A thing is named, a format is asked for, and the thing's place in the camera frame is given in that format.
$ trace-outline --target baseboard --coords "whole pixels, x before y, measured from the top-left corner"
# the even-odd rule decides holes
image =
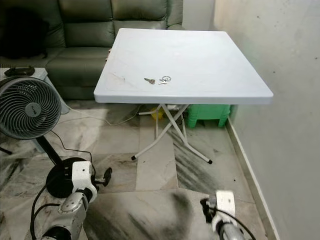
[[[266,200],[263,196],[257,178],[252,170],[252,167],[245,153],[245,150],[239,140],[237,132],[235,131],[235,128],[229,118],[226,122],[226,129],[234,146],[235,153],[239,159],[244,176],[248,182],[251,194],[255,201],[256,208],[259,212],[268,240],[280,240],[278,231],[275,228],[275,223],[271,217],[270,211],[268,209]]]

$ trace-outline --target green stool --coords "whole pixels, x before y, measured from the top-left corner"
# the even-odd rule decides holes
[[[187,125],[196,126],[197,120],[219,119],[219,127],[223,127],[230,113],[230,105],[193,104],[188,108]]]

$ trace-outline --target white wall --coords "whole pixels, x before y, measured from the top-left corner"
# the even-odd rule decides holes
[[[280,239],[320,239],[320,1],[216,0],[214,14],[274,93],[231,119]]]
[[[212,30],[214,5],[215,0],[183,0],[182,26],[186,30]]]

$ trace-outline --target table top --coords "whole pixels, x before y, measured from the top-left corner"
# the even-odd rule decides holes
[[[163,76],[171,81],[159,84]],[[98,103],[237,105],[268,104],[273,93],[226,32],[121,28],[94,97]]]

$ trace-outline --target sofa armrest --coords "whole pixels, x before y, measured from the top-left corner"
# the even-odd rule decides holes
[[[181,24],[171,25],[167,28],[168,30],[185,30]]]

